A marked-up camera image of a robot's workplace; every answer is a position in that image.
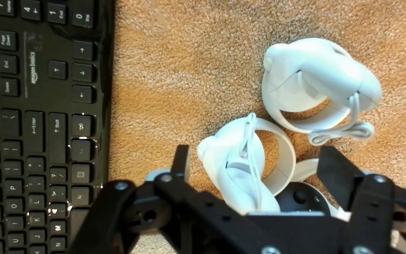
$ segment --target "brown carpet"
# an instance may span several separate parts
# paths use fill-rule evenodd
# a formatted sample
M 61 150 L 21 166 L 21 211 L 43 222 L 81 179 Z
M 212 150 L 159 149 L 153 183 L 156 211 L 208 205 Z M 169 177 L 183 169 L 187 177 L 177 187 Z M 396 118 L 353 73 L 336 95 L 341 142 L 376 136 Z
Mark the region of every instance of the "brown carpet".
M 406 186 L 406 1 L 118 0 L 115 26 L 112 179 L 139 184 L 170 164 L 177 143 L 190 143 L 190 181 L 212 190 L 194 153 L 198 140 L 250 111 L 269 118 L 259 92 L 264 49 L 321 36 L 369 66 L 383 87 L 379 107 L 362 114 L 376 135 L 332 143 Z M 298 159 L 317 153 L 304 135 L 288 135 Z

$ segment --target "keyboard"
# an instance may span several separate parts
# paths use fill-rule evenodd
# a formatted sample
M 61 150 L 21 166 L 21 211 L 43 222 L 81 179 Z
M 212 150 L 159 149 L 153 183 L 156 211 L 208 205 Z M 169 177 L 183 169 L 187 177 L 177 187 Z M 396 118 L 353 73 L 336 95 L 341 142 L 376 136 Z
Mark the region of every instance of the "keyboard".
M 66 252 L 107 180 L 111 0 L 0 0 L 0 252 Z

